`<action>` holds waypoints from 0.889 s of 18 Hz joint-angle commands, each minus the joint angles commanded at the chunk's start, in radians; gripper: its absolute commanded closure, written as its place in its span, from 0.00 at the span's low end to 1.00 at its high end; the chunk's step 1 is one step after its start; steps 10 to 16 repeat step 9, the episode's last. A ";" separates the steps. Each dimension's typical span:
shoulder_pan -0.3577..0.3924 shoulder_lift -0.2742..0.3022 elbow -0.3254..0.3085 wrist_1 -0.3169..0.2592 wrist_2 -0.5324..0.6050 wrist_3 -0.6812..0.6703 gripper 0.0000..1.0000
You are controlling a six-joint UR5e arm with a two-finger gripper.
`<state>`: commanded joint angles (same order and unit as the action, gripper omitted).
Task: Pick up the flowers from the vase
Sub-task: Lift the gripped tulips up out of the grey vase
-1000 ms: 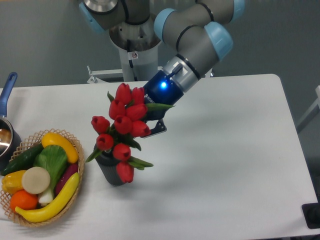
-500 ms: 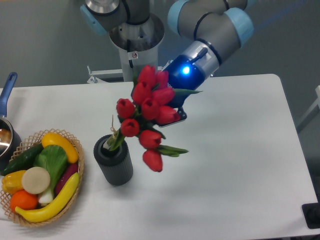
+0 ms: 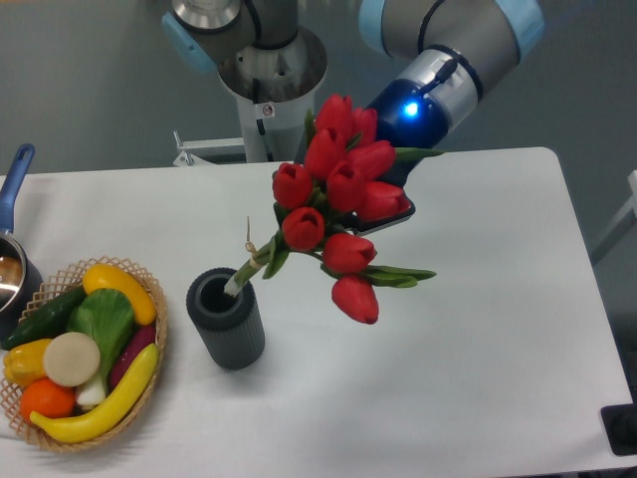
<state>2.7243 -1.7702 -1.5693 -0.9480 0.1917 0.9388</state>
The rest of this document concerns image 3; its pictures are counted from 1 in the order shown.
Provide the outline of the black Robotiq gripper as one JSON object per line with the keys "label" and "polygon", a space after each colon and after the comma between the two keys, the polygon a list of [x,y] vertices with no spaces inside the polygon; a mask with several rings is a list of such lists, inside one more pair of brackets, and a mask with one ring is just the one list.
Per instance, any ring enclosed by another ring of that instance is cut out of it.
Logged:
{"label": "black Robotiq gripper", "polygon": [[[450,129],[444,110],[426,96],[423,87],[411,80],[394,80],[367,107],[376,111],[376,138],[388,140],[396,147],[432,148]],[[399,162],[381,176],[380,181],[404,187],[415,167],[415,162]],[[405,199],[408,208],[387,218],[363,221],[352,214],[350,231],[364,236],[407,221],[416,206],[407,195]]]}

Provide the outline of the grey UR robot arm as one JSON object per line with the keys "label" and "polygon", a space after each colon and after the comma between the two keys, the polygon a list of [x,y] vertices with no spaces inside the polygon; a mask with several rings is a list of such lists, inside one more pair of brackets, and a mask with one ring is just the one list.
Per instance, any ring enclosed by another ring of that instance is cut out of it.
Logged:
{"label": "grey UR robot arm", "polygon": [[[192,68],[216,72],[234,96],[248,161],[303,161],[327,54],[296,2],[175,1],[162,26]],[[530,52],[543,17],[534,1],[365,1],[358,29],[370,48],[407,61],[371,104],[379,136],[399,151],[383,178],[402,186]]]}

